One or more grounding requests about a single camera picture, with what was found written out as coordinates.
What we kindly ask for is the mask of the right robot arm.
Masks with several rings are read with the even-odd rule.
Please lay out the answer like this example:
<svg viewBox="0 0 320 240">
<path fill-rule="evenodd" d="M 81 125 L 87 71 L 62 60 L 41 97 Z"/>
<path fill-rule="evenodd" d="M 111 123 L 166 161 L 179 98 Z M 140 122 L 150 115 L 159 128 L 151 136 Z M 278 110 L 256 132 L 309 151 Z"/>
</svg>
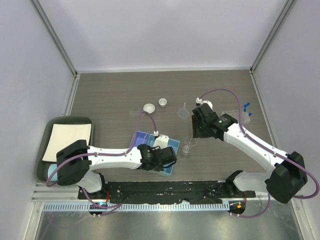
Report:
<svg viewBox="0 0 320 240">
<path fill-rule="evenodd" d="M 233 198 L 246 191 L 270 194 L 280 203 L 288 203 L 308 182 L 303 157 L 279 150 L 256 136 L 251 136 L 238 121 L 228 115 L 218 116 L 203 103 L 192 110 L 192 134 L 194 138 L 215 138 L 235 146 L 259 165 L 265 172 L 250 173 L 237 170 L 228 177 L 226 193 Z"/>
</svg>

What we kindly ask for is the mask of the small glass beaker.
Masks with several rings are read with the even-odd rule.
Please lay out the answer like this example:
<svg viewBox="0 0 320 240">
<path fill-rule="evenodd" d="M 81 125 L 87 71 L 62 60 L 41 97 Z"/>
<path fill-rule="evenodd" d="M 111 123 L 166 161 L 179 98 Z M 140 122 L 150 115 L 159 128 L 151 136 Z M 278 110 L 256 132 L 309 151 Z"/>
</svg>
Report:
<svg viewBox="0 0 320 240">
<path fill-rule="evenodd" d="M 184 139 L 184 144 L 190 148 L 193 148 L 197 144 L 197 139 L 192 135 L 187 135 Z"/>
</svg>

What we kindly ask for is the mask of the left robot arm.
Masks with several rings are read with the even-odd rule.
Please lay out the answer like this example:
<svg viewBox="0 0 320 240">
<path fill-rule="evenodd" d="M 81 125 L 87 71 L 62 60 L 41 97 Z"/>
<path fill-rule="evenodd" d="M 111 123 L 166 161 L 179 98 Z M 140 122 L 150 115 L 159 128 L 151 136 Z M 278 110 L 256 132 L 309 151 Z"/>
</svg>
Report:
<svg viewBox="0 0 320 240">
<path fill-rule="evenodd" d="M 77 185 L 100 200 L 107 192 L 105 180 L 94 171 L 126 168 L 160 172 L 177 162 L 171 146 L 140 144 L 131 149 L 107 149 L 87 145 L 77 140 L 56 154 L 56 175 L 59 186 Z"/>
</svg>

